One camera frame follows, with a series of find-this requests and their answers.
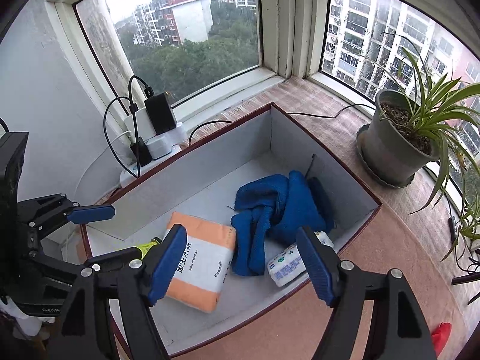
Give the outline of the yellow green shuttlecock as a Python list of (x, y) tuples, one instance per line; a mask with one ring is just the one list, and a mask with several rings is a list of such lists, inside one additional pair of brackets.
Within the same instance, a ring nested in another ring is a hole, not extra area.
[(162, 243), (162, 240), (160, 238), (154, 237), (147, 243), (135, 244), (128, 248), (123, 248), (120, 250), (120, 254), (126, 255), (127, 257), (132, 259), (142, 260), (146, 256), (146, 254), (151, 250), (151, 248), (157, 245), (160, 245), (161, 243)]

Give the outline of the Vinda patterned tissue pack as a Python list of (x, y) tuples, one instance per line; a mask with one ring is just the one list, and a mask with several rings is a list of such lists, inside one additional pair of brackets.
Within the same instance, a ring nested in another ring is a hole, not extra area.
[(284, 287), (306, 272), (296, 243), (290, 245), (267, 263), (267, 272), (275, 285)]

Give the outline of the blue towel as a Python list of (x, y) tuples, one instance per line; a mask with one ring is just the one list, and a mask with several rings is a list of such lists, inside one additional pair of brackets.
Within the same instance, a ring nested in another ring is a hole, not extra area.
[(237, 191), (231, 225), (236, 231), (232, 269), (236, 275), (263, 275), (265, 240), (283, 246), (295, 243), (299, 228), (329, 233), (335, 226), (327, 194), (315, 177), (299, 171), (273, 174), (252, 181)]

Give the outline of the red cloth pouch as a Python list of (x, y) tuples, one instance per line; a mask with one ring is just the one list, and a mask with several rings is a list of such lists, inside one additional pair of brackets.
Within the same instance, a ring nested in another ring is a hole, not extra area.
[(441, 322), (439, 326), (432, 331), (431, 340), (437, 358), (448, 343), (451, 332), (452, 324), (450, 322)]

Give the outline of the orange white tissue pack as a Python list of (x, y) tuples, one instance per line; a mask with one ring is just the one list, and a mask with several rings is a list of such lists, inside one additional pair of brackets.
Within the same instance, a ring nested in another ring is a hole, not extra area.
[(182, 225), (185, 250), (168, 287), (167, 296), (205, 313), (216, 309), (233, 259), (234, 228), (174, 212), (168, 223)]

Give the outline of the black tripod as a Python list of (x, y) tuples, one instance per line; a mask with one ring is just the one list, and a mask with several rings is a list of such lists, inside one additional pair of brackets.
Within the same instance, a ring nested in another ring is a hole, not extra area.
[(451, 284), (452, 285), (467, 284), (467, 283), (471, 283), (479, 280), (480, 280), (480, 272), (476, 272), (473, 274), (455, 277), (451, 280)]

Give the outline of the white power strip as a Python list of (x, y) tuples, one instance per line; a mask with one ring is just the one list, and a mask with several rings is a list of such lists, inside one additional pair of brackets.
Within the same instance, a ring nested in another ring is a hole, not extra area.
[[(171, 158), (173, 155), (181, 151), (181, 146), (187, 140), (185, 126), (182, 122), (177, 122), (176, 127), (166, 133), (157, 134), (153, 124), (150, 121), (146, 108), (141, 108), (136, 112), (138, 137), (143, 139), (144, 146), (141, 146), (139, 154), (140, 174), (149, 172), (157, 165)], [(124, 119), (124, 123), (128, 128), (128, 135), (135, 138), (133, 116), (129, 115)], [(123, 170), (120, 173), (120, 186), (125, 188), (134, 180), (134, 176), (138, 176), (137, 160), (134, 158), (132, 164), (127, 166), (129, 172)]]

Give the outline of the black power adapter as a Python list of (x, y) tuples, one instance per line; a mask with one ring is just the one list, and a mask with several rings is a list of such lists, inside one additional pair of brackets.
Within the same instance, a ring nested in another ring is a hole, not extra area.
[(145, 100), (146, 112), (157, 135), (176, 128), (176, 117), (168, 99), (168, 93), (163, 92)]

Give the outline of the grey flower pot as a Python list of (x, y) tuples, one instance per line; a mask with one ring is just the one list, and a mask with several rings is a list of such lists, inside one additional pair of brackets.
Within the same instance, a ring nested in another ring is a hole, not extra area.
[(375, 96), (376, 110), (369, 124), (356, 134), (356, 147), (364, 168), (382, 185), (393, 189), (409, 185), (415, 173), (430, 162), (439, 160), (439, 145), (430, 141), (424, 153), (408, 141), (385, 115), (384, 106), (408, 109), (411, 100), (400, 92), (382, 89)]

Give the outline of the green potted plant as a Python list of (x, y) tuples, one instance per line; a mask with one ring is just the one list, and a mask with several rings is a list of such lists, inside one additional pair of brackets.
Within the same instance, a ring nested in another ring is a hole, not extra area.
[(395, 72), (391, 72), (380, 63), (375, 65), (395, 84), (400, 82), (403, 67), (405, 65), (411, 67), (411, 82), (414, 85), (412, 96), (408, 96), (402, 87), (383, 88), (400, 92), (410, 99), (408, 109), (402, 111), (396, 106), (384, 106), (382, 113), (410, 143), (424, 153), (430, 152), (430, 141), (439, 145), (439, 160), (435, 161), (439, 169), (429, 197), (419, 206), (419, 210), (423, 211), (428, 206), (436, 206), (447, 195), (450, 169), (454, 161), (458, 162), (461, 173), (469, 168), (479, 170), (479, 164), (461, 143), (456, 127), (458, 121), (472, 127), (479, 126), (479, 111), (463, 103), (468, 98), (479, 96), (479, 83), (461, 86), (460, 78), (446, 75), (435, 80), (418, 49), (414, 51), (403, 49), (402, 53), (403, 57)]

